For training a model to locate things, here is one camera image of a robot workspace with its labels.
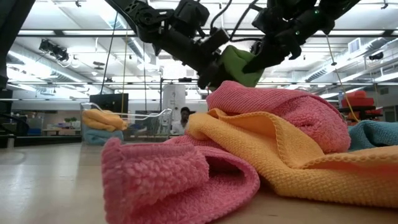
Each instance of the yellow towel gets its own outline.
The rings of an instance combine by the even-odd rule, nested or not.
[[[104,112],[97,109],[83,111],[83,123],[93,129],[111,132],[115,130],[123,131],[127,128],[127,123],[120,116],[110,114],[112,113],[111,111]]]
[[[187,133],[248,161],[279,195],[398,208],[398,146],[325,155],[276,115],[218,109],[191,115]]]

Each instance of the blue cloth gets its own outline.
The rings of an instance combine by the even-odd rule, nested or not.
[[[398,123],[361,121],[348,129],[350,151],[398,145]]]
[[[83,124],[83,137],[89,145],[103,146],[112,137],[117,137],[123,141],[123,132],[120,130],[113,132],[97,130]]]

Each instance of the person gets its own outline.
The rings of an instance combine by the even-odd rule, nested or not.
[[[187,107],[181,108],[181,120],[172,123],[172,134],[182,135],[188,124],[188,119],[191,111]]]

